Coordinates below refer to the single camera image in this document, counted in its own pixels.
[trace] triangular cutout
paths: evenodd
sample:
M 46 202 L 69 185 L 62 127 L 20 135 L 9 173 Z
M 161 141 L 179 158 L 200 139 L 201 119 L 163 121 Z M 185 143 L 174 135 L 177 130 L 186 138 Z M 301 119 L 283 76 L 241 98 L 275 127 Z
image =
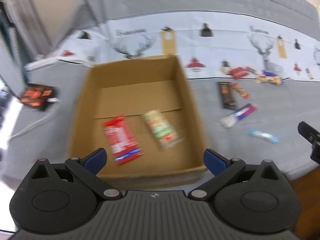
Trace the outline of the triangular cutout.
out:
M 33 174 L 32 176 L 33 179 L 48 178 L 48 177 L 50 177 L 50 175 L 45 165 L 40 165 L 36 170 L 35 174 Z
M 275 171 L 273 170 L 273 168 L 271 166 L 268 166 L 264 169 L 261 178 L 263 179 L 273 179 L 273 180 L 278 180 L 278 176 L 275 173 Z

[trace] silver screw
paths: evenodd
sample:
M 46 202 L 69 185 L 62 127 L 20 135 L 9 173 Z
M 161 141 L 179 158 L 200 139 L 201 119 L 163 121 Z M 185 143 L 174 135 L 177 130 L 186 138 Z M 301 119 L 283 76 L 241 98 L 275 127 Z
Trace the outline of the silver screw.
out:
M 207 193 L 204 190 L 196 189 L 191 191 L 191 195 L 196 198 L 203 198 L 207 195 Z
M 110 189 L 107 189 L 103 192 L 103 194 L 106 196 L 106 197 L 116 197 L 120 194 L 119 190 L 117 189 L 114 189 L 114 188 L 110 188 Z

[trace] cord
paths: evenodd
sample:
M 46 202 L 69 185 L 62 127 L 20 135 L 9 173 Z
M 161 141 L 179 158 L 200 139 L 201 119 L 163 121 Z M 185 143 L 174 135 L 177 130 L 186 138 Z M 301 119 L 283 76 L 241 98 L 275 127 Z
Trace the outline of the cord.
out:
M 20 137 L 20 136 L 24 135 L 26 132 L 32 130 L 36 125 L 40 124 L 40 123 L 43 122 L 43 121 L 46 121 L 46 120 L 49 119 L 51 116 L 53 116 L 53 114 L 59 109 L 59 107 L 60 107 L 60 105 L 61 105 L 61 101 L 59 101 L 58 98 L 49 98 L 49 99 L 47 100 L 48 102 L 57 102 L 57 104 L 56 104 L 57 107 L 53 107 L 53 108 L 51 109 L 51 111 L 49 111 L 48 114 L 45 115 L 43 118 L 41 118 L 40 120 L 38 120 L 38 121 L 36 121 L 36 122 L 34 122 L 34 123 L 32 123 L 32 124 L 29 124 L 28 126 L 26 126 L 25 128 L 23 128 L 20 132 L 12 135 L 12 136 L 9 138 L 8 142 L 10 142 L 11 140 L 13 140 L 13 139 L 15 139 L 15 138 L 17 138 L 17 137 Z

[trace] box flap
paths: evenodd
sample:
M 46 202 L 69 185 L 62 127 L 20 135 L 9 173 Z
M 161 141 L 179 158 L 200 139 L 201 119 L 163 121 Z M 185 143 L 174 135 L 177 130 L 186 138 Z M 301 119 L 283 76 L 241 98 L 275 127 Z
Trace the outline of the box flap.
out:
M 96 119 L 173 111 L 182 105 L 173 80 L 101 88 L 99 93 Z

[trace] circular cap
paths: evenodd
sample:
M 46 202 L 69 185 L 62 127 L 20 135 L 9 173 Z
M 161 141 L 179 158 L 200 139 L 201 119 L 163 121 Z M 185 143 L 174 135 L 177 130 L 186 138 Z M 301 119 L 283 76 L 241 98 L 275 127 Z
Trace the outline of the circular cap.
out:
M 110 188 L 110 189 L 107 189 L 103 192 L 103 194 L 106 196 L 106 197 L 117 197 L 120 192 L 119 190 L 117 189 L 114 189 L 114 188 Z
M 204 190 L 196 189 L 191 191 L 191 195 L 196 198 L 203 198 L 207 195 L 207 193 Z
M 275 196 L 263 191 L 248 192 L 242 196 L 241 202 L 247 209 L 256 212 L 268 212 L 278 205 Z
M 69 196 L 62 191 L 48 190 L 35 195 L 32 204 L 40 211 L 54 212 L 68 205 L 69 199 Z

